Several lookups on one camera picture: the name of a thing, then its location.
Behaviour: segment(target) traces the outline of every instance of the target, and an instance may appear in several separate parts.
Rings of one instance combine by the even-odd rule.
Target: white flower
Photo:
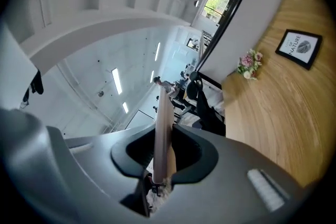
[[[251,78],[251,73],[249,71],[244,72],[244,78],[245,79],[250,79]]]
[[[262,53],[258,52],[255,54],[254,59],[256,59],[257,61],[260,61],[262,59],[262,56],[263,56]]]

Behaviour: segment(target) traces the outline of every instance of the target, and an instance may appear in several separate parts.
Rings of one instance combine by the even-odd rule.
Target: picture frame
[[[287,29],[275,53],[309,70],[322,43],[322,36]]]
[[[191,48],[191,49],[193,49],[193,50],[195,50],[195,51],[198,51],[198,46],[195,46],[195,45],[192,43],[192,41],[193,41],[192,38],[190,38],[190,39],[188,40],[188,42],[187,42],[187,47],[189,47],[189,48]]]

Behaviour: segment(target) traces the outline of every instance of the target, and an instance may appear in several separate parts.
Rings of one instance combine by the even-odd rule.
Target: office chair
[[[190,74],[190,80],[191,82],[187,87],[187,95],[190,99],[197,101],[196,109],[201,119],[202,130],[225,136],[224,117],[213,107],[210,108],[203,92],[202,79],[196,71]]]

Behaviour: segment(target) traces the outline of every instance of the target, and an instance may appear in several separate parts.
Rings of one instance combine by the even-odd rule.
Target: window
[[[228,3],[229,0],[207,0],[202,15],[218,23]]]

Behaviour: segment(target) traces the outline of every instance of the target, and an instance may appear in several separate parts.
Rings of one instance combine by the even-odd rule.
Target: wooden countertop
[[[323,36],[308,71],[275,54],[286,29]],[[269,157],[305,186],[321,177],[336,145],[336,25],[324,0],[282,0],[260,39],[258,81],[223,82],[226,136]]]

